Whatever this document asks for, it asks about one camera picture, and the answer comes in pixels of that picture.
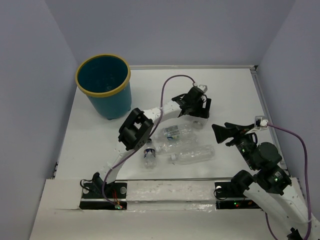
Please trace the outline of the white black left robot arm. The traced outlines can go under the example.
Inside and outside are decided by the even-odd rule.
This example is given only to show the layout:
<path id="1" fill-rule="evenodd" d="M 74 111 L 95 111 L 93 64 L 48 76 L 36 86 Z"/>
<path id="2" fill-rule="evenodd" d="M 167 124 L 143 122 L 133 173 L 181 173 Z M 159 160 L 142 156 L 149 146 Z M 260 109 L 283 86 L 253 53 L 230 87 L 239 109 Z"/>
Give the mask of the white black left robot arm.
<path id="1" fill-rule="evenodd" d="M 80 180 L 80 186 L 107 199 L 126 160 L 147 143 L 161 122 L 185 115 L 209 118 L 211 99 L 206 96 L 207 90 L 206 85 L 195 83 L 187 93 L 173 97 L 167 103 L 164 103 L 164 90 L 162 90 L 160 106 L 148 110 L 133 109 L 119 128 L 119 143 L 114 150 L 113 164 L 105 165 L 92 176 L 91 180 Z"/>

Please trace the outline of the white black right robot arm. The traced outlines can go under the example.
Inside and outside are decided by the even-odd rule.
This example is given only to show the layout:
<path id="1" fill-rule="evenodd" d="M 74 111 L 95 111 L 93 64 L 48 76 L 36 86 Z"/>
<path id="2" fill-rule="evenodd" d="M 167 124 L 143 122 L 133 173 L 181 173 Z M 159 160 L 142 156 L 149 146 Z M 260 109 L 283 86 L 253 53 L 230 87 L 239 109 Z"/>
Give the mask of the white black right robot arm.
<path id="1" fill-rule="evenodd" d="M 277 147 L 270 142 L 257 142 L 256 133 L 271 126 L 262 116 L 250 125 L 212 125 L 217 143 L 231 139 L 226 146 L 235 146 L 248 167 L 257 172 L 252 175 L 239 171 L 222 190 L 252 200 L 267 218 L 283 225 L 289 240 L 318 240 L 319 223 L 313 217 L 310 197 L 300 198 L 289 175 L 279 166 L 282 156 Z"/>

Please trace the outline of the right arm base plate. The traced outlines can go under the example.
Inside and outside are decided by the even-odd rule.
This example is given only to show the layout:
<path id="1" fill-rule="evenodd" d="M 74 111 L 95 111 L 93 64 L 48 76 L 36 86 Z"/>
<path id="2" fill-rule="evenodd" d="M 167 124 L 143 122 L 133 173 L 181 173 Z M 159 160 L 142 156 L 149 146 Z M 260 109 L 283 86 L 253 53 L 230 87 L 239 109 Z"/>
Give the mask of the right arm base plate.
<path id="1" fill-rule="evenodd" d="M 213 195 L 216 199 L 217 210 L 259 209 L 260 207 L 250 198 L 234 188 L 230 181 L 214 183 Z"/>

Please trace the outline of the small bottle black cap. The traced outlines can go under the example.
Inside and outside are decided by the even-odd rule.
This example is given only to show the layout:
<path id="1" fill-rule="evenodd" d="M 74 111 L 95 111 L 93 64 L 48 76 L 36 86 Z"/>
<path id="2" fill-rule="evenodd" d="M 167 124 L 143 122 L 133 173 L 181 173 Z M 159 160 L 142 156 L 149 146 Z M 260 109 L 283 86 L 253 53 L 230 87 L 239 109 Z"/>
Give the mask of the small bottle black cap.
<path id="1" fill-rule="evenodd" d="M 156 148 L 149 138 L 145 144 L 143 151 L 143 162 L 146 169 L 154 169 L 157 165 Z"/>

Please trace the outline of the clear wide-mouth plastic jar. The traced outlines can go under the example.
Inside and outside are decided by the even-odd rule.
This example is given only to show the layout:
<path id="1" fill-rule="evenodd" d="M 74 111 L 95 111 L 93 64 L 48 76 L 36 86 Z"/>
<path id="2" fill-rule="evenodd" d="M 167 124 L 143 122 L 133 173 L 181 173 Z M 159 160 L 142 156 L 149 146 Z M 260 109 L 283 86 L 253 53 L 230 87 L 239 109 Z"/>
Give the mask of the clear wide-mouth plastic jar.
<path id="1" fill-rule="evenodd" d="M 191 122 L 192 122 L 192 127 L 194 129 L 201 130 L 206 126 L 206 124 L 208 122 L 208 119 L 207 118 L 193 116 Z"/>

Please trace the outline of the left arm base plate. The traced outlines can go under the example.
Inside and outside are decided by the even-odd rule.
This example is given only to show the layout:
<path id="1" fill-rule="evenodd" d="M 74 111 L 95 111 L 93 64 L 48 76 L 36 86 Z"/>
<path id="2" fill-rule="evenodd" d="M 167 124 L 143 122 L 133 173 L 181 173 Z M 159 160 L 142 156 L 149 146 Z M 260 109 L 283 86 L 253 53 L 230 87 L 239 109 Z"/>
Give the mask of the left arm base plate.
<path id="1" fill-rule="evenodd" d="M 127 183 L 116 181 L 106 185 L 104 195 L 91 180 L 80 181 L 82 193 L 79 208 L 81 210 L 126 210 L 127 209 Z"/>

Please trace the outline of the clear bottle green white label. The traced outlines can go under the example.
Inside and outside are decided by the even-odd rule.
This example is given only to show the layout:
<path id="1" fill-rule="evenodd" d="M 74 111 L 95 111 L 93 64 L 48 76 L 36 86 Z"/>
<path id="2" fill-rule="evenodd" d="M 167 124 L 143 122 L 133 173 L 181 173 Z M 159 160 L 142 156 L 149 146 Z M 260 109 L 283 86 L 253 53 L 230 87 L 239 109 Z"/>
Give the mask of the clear bottle green white label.
<path id="1" fill-rule="evenodd" d="M 193 134 L 192 125 L 176 124 L 162 128 L 158 133 L 154 135 L 154 138 L 158 141 L 175 141 L 190 137 Z"/>

